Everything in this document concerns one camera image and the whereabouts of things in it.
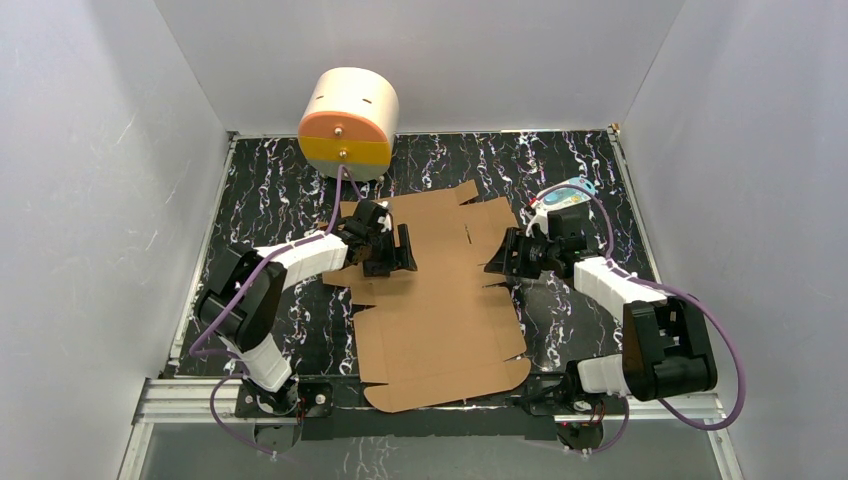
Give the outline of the brown cardboard box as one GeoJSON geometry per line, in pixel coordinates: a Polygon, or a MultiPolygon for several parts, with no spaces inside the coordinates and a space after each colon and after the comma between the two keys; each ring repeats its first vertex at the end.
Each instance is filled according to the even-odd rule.
{"type": "Polygon", "coordinates": [[[482,201],[474,181],[389,200],[408,227],[416,271],[364,276],[348,267],[323,275],[347,287],[364,395],[389,413],[506,392],[532,363],[504,278],[485,272],[507,228],[508,200],[482,201]]]}

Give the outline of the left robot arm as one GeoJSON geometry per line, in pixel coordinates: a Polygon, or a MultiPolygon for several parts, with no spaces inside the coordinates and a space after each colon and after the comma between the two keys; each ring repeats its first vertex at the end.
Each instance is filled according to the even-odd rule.
{"type": "Polygon", "coordinates": [[[333,215],[329,225],[306,236],[269,247],[228,247],[194,306],[205,331],[191,345],[216,336],[225,354],[240,361],[243,385],[258,406],[286,416],[303,405],[299,379],[272,335],[284,291],[328,272],[359,265],[367,277],[414,271],[407,225],[397,223],[386,201],[360,200],[352,215],[333,215]]]}

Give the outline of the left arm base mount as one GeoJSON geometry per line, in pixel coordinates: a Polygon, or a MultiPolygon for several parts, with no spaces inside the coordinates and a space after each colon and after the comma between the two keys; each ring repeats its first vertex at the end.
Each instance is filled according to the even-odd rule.
{"type": "Polygon", "coordinates": [[[307,418],[327,418],[333,411],[333,386],[328,382],[289,379],[277,392],[242,380],[235,417],[254,424],[253,440],[282,454],[300,440],[307,418]]]}

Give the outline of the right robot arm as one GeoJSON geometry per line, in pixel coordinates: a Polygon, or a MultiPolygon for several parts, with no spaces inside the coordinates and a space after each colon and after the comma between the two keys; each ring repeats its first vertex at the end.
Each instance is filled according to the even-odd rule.
{"type": "Polygon", "coordinates": [[[581,218],[550,212],[544,226],[506,230],[487,273],[537,279],[546,271],[591,298],[622,323],[618,354],[571,361],[563,379],[538,394],[552,395],[577,414],[590,413],[603,395],[640,401],[708,391],[718,372],[704,315],[680,295],[663,293],[620,274],[590,249],[581,218]]]}

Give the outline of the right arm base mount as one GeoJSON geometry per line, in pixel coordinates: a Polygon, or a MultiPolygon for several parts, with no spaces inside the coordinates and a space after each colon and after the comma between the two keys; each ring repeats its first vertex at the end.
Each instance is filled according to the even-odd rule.
{"type": "Polygon", "coordinates": [[[612,448],[623,437],[631,417],[626,397],[586,392],[575,371],[566,371],[559,380],[541,378],[530,383],[513,404],[533,416],[578,416],[554,423],[564,450],[583,458],[612,448]],[[623,417],[615,434],[607,438],[604,421],[610,412],[622,413],[623,417]]]}

